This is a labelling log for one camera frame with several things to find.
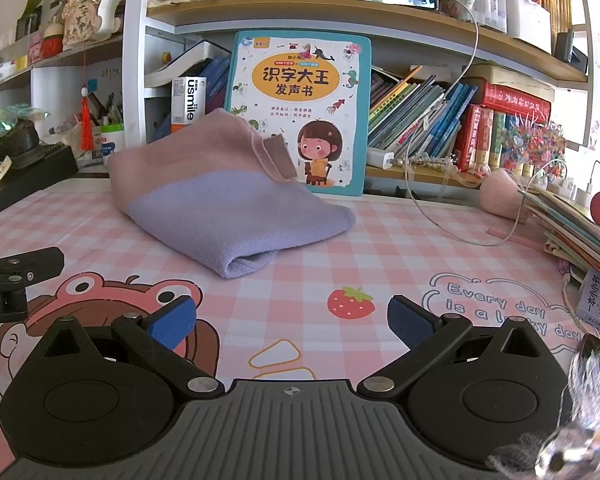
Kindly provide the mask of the pink and purple sweater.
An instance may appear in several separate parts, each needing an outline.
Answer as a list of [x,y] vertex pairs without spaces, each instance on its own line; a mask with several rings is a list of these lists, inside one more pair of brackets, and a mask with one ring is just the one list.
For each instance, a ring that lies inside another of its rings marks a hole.
[[296,179],[281,136],[215,110],[165,138],[108,159],[114,203],[161,243],[222,278],[279,252],[350,230],[353,211]]

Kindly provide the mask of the pink checkered desk mat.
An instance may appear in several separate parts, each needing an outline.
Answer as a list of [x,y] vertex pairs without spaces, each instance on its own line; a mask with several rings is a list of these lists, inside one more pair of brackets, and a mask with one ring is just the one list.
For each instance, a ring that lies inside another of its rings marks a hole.
[[[344,198],[349,232],[280,252],[261,270],[224,280],[139,229],[114,206],[105,180],[71,180],[0,213],[0,258],[56,246],[62,273],[27,291],[27,321],[0,326],[0,400],[47,326],[61,315],[105,324],[200,292],[196,333],[178,353],[204,350],[222,382],[236,378],[358,382],[405,351],[387,321],[402,295],[478,325],[512,315],[531,322],[567,364],[582,337],[579,299],[539,231],[470,207]],[[0,473],[14,458],[0,429]]]

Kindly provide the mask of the red tassel ornament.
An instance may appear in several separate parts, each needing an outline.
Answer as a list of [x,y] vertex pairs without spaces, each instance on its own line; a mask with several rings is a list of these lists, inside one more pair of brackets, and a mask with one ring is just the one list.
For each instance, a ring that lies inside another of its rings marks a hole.
[[88,107],[88,91],[85,86],[81,89],[81,148],[84,152],[94,150],[91,112]]

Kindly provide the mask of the pink plush ball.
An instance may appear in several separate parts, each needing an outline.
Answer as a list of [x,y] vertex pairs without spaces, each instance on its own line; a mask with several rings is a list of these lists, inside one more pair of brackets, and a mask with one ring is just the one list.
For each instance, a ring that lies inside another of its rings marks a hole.
[[518,185],[503,168],[493,170],[482,179],[478,200],[480,207],[489,214],[509,220],[518,218],[520,223],[528,219],[528,211],[519,210],[522,196],[518,193]]

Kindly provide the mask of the white jar green lid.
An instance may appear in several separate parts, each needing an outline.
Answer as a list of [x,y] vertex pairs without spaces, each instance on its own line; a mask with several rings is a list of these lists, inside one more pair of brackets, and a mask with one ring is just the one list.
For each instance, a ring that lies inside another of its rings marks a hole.
[[108,165],[109,157],[125,149],[125,132],[123,124],[111,124],[100,127],[100,151],[102,161]]

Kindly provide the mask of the stack of picture books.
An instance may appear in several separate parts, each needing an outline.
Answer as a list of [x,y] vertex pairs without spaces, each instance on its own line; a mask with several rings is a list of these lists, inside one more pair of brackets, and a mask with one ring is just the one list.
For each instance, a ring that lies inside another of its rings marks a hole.
[[524,206],[541,220],[548,232],[600,272],[600,226],[569,200],[555,194],[539,188],[518,193],[524,196]]

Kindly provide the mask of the white power adapter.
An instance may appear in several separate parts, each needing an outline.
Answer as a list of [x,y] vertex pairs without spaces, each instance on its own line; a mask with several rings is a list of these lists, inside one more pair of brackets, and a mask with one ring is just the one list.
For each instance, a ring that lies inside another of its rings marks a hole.
[[390,169],[394,164],[393,151],[385,151],[380,148],[368,148],[366,152],[366,164],[382,170]]

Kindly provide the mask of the row of upright books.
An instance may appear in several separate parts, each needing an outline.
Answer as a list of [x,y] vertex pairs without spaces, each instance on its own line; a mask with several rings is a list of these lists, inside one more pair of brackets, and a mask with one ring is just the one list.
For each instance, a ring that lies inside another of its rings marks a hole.
[[453,84],[441,67],[416,65],[404,78],[373,68],[367,148],[393,151],[396,159],[446,156],[476,91]]

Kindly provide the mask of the usmile toothbrush box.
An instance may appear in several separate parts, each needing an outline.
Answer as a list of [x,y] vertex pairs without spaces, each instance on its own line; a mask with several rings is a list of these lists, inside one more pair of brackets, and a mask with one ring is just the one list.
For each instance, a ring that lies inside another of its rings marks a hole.
[[171,132],[181,130],[206,114],[206,77],[178,77],[172,81]]

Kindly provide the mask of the red thick dictionary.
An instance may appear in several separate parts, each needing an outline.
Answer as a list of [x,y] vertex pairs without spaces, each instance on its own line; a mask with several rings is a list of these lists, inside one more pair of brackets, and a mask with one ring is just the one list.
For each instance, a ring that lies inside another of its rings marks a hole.
[[490,108],[494,112],[533,118],[543,124],[550,120],[552,103],[547,100],[501,84],[490,84],[484,78],[465,77],[462,83],[477,87],[471,99],[472,104]]

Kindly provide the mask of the floral fabric bag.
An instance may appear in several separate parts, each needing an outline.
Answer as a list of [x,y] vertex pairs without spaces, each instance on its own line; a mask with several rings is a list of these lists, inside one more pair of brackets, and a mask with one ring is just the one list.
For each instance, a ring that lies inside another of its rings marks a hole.
[[62,9],[64,48],[85,47],[117,34],[122,19],[117,8],[123,0],[67,0]]

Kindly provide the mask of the teal children's sound book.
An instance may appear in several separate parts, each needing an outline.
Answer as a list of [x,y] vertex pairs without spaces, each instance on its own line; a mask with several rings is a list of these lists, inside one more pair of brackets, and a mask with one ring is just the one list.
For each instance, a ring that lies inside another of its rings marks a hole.
[[363,192],[372,44],[364,36],[250,29],[235,36],[225,109],[286,143],[314,192]]

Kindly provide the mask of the white bookshelf frame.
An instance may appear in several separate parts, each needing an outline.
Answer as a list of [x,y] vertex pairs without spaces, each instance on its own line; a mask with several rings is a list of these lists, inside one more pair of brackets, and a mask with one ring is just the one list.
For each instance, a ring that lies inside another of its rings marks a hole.
[[146,142],[144,98],[146,14],[148,0],[125,0],[122,38],[122,107],[125,146]]

